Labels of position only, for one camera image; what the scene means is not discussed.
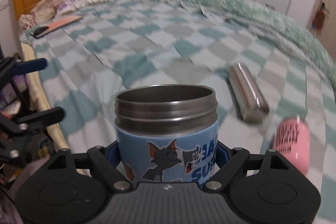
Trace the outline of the blue cartoon sticker cup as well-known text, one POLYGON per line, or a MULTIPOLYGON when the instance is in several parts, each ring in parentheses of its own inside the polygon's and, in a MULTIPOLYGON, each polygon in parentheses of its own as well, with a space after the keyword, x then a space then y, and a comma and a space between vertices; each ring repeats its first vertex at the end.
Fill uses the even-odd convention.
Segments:
POLYGON ((152 85, 115 98, 115 127, 126 178, 139 182, 196 182, 214 174, 218 102, 202 85, 152 85))

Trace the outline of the silver steel cup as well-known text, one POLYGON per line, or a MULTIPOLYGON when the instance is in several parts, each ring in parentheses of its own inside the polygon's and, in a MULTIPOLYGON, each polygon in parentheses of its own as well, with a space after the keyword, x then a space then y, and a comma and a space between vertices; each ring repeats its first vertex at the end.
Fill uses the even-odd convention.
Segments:
POLYGON ((243 63, 231 65, 228 69, 228 80, 243 121, 262 123, 270 108, 248 67, 243 63))

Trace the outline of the pink printed cup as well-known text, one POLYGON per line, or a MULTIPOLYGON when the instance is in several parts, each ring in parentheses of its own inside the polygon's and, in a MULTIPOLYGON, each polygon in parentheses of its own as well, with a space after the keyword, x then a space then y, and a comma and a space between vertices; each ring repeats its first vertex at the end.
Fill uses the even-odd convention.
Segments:
POLYGON ((282 120, 273 139, 273 149, 307 175, 310 168, 310 132, 305 120, 298 115, 282 120))

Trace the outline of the black small device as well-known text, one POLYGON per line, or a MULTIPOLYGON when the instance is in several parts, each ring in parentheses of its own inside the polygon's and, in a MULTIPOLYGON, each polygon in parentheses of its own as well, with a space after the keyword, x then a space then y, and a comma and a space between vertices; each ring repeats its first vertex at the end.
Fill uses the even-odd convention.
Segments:
POLYGON ((39 27, 34 32, 31 32, 31 36, 36 39, 41 38, 46 34, 48 30, 49 30, 48 26, 39 27))

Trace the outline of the pink flat book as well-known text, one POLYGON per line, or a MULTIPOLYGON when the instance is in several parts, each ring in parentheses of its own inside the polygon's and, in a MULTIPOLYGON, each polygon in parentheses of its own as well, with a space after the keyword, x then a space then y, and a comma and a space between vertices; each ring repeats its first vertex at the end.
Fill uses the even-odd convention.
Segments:
POLYGON ((52 22, 48 25, 48 31, 54 31, 57 30, 58 28, 64 27, 68 24, 71 24, 73 22, 76 22, 80 19, 82 19, 82 16, 79 15, 73 15, 73 16, 67 16, 64 18, 61 18, 55 22, 52 22))

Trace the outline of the beige crumpled cloth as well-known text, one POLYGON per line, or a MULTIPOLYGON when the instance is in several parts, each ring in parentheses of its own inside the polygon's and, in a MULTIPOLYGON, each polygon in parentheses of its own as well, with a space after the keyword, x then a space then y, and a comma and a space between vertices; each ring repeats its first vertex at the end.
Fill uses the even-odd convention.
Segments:
POLYGON ((30 11, 36 24, 51 20, 57 11, 58 6, 65 0, 41 0, 30 11))

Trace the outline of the checkered green bed cover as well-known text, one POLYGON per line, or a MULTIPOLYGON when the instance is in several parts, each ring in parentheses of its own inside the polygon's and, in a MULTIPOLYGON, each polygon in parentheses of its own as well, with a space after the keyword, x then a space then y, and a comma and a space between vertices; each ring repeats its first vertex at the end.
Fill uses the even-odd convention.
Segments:
POLYGON ((113 0, 77 10, 82 19, 35 39, 21 34, 25 53, 46 59, 30 88, 66 118, 50 131, 74 153, 116 138, 114 98, 125 89, 196 84, 215 90, 219 140, 263 153, 282 119, 303 117, 310 131, 307 178, 321 192, 316 223, 335 223, 335 99, 328 80, 304 57, 259 30, 157 0, 113 0), (238 118, 227 69, 243 63, 264 94, 270 113, 261 125, 238 118))

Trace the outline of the green fluffy blanket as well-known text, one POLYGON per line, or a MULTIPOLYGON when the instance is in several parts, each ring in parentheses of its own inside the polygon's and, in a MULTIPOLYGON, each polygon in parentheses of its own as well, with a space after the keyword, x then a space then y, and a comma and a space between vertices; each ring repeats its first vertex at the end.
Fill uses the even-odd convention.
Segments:
POLYGON ((335 85, 335 62, 327 50, 305 27, 294 19, 252 0, 159 0, 200 11, 205 16, 234 20, 264 32, 288 51, 306 61, 335 85))

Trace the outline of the red door hanging toy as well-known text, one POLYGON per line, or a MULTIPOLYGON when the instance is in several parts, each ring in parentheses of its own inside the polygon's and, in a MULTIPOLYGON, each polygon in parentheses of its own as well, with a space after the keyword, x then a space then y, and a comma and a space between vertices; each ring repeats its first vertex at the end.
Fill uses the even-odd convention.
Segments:
POLYGON ((319 9, 315 13, 313 21, 311 23, 311 28, 315 31, 321 31, 323 29, 325 18, 327 17, 327 14, 329 13, 330 12, 326 8, 325 3, 322 2, 319 9))

